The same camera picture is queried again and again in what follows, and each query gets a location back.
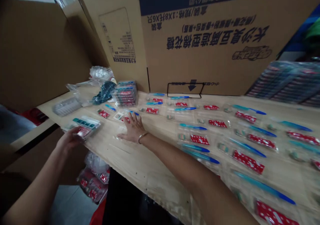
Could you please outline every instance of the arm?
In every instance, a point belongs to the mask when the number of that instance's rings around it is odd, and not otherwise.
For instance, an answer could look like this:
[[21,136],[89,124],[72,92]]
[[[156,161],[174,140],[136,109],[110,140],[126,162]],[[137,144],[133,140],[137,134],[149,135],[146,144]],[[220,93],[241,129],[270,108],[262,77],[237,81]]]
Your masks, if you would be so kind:
[[[124,120],[127,134],[118,134],[118,137],[137,142],[145,130],[141,117],[137,118],[135,114],[133,116],[129,114],[129,116],[130,124]],[[151,150],[191,193],[208,225],[258,224],[227,186],[190,155],[152,134],[143,136],[140,143]]]
[[78,130],[79,128],[73,128],[60,138],[35,180],[3,216],[3,224],[44,224],[62,169],[72,148],[81,142],[81,139],[74,135]]

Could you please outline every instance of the person's right hand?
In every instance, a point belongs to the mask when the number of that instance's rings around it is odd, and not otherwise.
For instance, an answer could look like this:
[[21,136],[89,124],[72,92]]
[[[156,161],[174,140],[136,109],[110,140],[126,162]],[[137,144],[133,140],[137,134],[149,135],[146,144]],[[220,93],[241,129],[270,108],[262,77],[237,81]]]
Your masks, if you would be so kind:
[[141,116],[137,118],[134,112],[133,115],[129,112],[128,117],[130,119],[130,124],[126,119],[123,119],[123,122],[127,127],[127,134],[118,134],[117,137],[130,142],[138,142],[139,137],[146,132],[141,121]]

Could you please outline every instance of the large cardboard box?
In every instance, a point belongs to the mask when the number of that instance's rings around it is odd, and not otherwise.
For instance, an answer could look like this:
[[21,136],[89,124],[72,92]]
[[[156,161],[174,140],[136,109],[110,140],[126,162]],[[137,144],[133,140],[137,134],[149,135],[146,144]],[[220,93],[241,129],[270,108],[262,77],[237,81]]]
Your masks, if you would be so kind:
[[319,3],[84,1],[116,79],[145,80],[147,68],[152,92],[166,92],[173,82],[169,92],[198,93],[202,85],[195,83],[204,82],[202,93],[220,95],[244,94]]
[[86,81],[92,66],[58,4],[0,0],[0,104],[24,112]]

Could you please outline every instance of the red card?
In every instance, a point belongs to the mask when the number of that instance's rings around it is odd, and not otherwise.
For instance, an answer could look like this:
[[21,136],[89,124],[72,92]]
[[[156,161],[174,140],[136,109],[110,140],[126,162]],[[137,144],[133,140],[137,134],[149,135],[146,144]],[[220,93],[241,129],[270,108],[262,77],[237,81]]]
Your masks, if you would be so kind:
[[320,162],[316,161],[316,160],[313,160],[311,159],[311,163],[320,170]]
[[154,101],[154,102],[163,102],[163,99],[161,99],[161,98],[153,98],[152,101]]
[[223,128],[228,128],[227,125],[222,121],[217,121],[217,120],[209,120],[209,124],[217,127],[223,127]]
[[272,141],[265,140],[263,138],[257,137],[252,134],[248,135],[248,140],[253,141],[255,143],[258,143],[258,144],[261,144],[261,145],[264,145],[264,146],[267,146],[272,149],[277,149],[276,145]]
[[90,129],[80,126],[80,130],[78,131],[77,135],[80,136],[80,137],[85,137],[90,132],[91,132]]
[[188,106],[186,102],[176,102],[176,106]]
[[157,115],[158,112],[159,112],[159,109],[157,109],[157,108],[150,108],[150,107],[148,107],[148,108],[146,109],[146,113],[151,113],[151,114]]
[[131,121],[130,121],[130,119],[128,117],[124,117],[124,118],[128,121],[129,124],[131,123]]
[[203,108],[206,110],[219,110],[219,107],[215,105],[204,105]]
[[237,111],[236,114],[235,114],[236,117],[239,117],[239,118],[242,118],[252,124],[254,124],[257,120],[257,118],[253,117],[253,116],[250,116],[249,114],[244,114],[242,112],[239,112]]
[[109,116],[109,113],[105,112],[104,110],[99,112],[99,115],[102,116],[103,118],[106,118],[107,116]]
[[298,222],[286,217],[282,213],[274,210],[267,204],[257,200],[257,215],[272,225],[299,225]]
[[234,151],[233,158],[236,159],[238,162],[243,163],[244,165],[246,165],[247,167],[251,168],[252,170],[254,170],[255,172],[257,172],[259,174],[262,174],[262,172],[264,170],[264,165],[260,164],[259,162],[257,162],[253,158],[251,158],[247,155],[244,155],[237,150]]
[[317,145],[320,146],[320,141],[319,139],[312,137],[312,136],[307,136],[301,133],[296,133],[296,132],[291,132],[291,131],[287,131],[287,135],[293,139],[299,140],[299,141],[303,141],[312,145]]
[[197,135],[190,135],[191,140],[194,143],[200,143],[200,144],[205,144],[205,145],[210,145],[208,140],[205,137],[202,136],[197,136]]

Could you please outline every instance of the box label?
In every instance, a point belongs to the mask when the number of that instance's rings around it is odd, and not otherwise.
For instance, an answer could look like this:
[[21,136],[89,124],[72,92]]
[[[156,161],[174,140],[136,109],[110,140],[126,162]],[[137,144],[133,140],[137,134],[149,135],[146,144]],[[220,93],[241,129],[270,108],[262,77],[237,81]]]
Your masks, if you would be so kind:
[[115,62],[136,63],[128,14],[125,7],[99,16]]

